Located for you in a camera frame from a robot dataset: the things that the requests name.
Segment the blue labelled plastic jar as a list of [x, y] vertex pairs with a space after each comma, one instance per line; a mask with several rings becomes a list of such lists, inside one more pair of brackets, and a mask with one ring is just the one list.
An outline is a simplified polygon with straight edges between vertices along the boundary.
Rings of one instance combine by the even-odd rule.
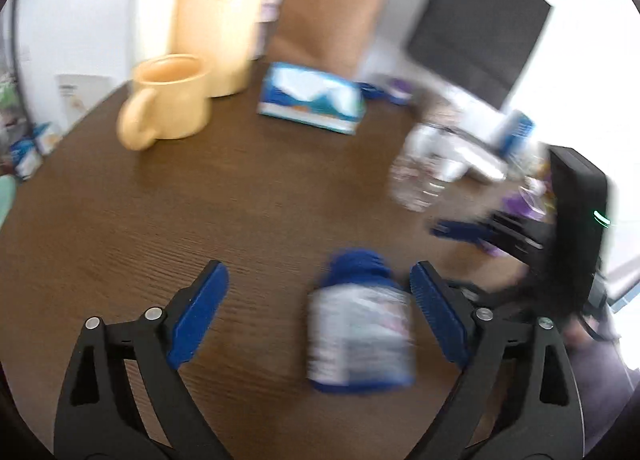
[[320, 392], [376, 393], [416, 378], [410, 296], [375, 252], [334, 255], [308, 295], [307, 379]]

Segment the purple plastic jar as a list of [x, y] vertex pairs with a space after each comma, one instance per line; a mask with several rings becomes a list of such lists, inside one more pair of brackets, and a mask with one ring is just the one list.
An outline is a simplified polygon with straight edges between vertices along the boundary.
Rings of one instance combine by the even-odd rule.
[[543, 220], [547, 214], [542, 203], [545, 192], [546, 184], [542, 180], [527, 177], [523, 185], [503, 198], [503, 211], [530, 220]]

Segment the steel thermos bottle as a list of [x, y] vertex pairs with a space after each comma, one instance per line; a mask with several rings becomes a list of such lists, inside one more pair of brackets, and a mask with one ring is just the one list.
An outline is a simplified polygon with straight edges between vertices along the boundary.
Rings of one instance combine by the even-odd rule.
[[506, 161], [472, 140], [448, 133], [444, 148], [447, 158], [442, 171], [444, 182], [456, 182], [465, 174], [484, 184], [501, 183], [506, 179]]

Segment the clear plastic jar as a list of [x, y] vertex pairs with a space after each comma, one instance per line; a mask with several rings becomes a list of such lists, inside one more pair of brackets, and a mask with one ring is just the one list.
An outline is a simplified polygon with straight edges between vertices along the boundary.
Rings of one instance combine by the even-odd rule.
[[468, 169], [461, 139], [451, 128], [417, 123], [390, 167], [390, 195], [405, 209], [423, 212]]

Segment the small purple white jar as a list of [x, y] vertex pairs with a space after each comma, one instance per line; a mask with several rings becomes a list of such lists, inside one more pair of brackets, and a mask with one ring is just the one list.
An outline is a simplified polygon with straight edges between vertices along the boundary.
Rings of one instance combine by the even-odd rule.
[[411, 102], [413, 88], [409, 82], [402, 79], [390, 79], [387, 81], [386, 93], [392, 104], [405, 106]]

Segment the small blue lid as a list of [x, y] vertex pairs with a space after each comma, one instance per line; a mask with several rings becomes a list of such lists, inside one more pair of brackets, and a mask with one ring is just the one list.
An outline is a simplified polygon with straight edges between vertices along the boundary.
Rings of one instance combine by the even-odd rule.
[[367, 100], [385, 100], [387, 98], [386, 90], [383, 87], [368, 82], [357, 83], [360, 92]]

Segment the black paper bag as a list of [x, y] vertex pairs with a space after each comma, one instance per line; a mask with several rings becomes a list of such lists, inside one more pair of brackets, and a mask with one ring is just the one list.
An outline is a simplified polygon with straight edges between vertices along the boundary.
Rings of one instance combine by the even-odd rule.
[[499, 109], [547, 22], [545, 0], [427, 0], [408, 57]]

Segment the blue white tissue box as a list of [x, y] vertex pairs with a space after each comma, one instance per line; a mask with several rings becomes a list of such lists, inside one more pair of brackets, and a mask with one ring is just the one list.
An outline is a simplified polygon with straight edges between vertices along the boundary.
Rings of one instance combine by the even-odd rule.
[[274, 62], [262, 80], [257, 112], [353, 135], [366, 113], [360, 88], [332, 73]]

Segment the brown paper bag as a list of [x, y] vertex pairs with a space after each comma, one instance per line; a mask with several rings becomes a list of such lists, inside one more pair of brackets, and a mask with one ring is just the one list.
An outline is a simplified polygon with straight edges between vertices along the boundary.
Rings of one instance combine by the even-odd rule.
[[282, 0], [266, 58], [353, 79], [385, 0]]

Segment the yellow ceramic mug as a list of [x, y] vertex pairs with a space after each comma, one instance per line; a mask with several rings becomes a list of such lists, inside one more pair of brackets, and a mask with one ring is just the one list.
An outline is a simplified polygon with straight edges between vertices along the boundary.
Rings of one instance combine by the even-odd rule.
[[116, 134], [125, 148], [198, 134], [210, 119], [209, 66], [199, 56], [170, 54], [138, 64], [132, 93], [119, 110]]

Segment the yellow thermos jug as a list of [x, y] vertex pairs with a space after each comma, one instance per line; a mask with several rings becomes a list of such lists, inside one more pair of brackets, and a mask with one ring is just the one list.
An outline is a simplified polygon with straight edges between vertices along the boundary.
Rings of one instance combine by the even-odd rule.
[[262, 0], [176, 0], [170, 48], [205, 61], [207, 96], [247, 87], [261, 9]]

